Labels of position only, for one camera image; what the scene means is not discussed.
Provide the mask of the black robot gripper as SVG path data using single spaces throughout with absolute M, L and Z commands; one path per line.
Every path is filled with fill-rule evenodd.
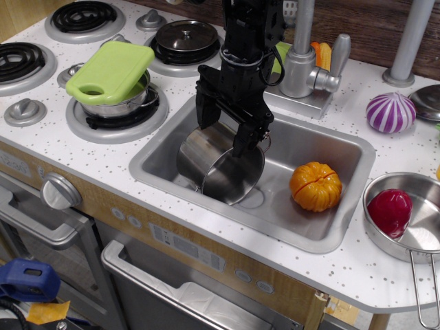
M 232 155 L 241 157 L 264 140 L 274 116 L 263 100 L 274 63 L 274 48 L 263 52 L 253 63 L 222 49 L 221 68 L 198 68 L 196 83 L 197 122 L 206 129 L 226 113 L 239 124 Z

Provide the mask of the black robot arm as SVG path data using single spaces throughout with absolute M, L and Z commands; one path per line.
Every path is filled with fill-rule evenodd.
M 235 157 L 253 150 L 269 132 L 274 116 L 263 99 L 272 85 L 276 45 L 285 32 L 282 1 L 224 1 L 224 44 L 221 67 L 198 68 L 196 110 L 201 129 L 217 122 L 222 113 L 239 127 L 232 152 Z

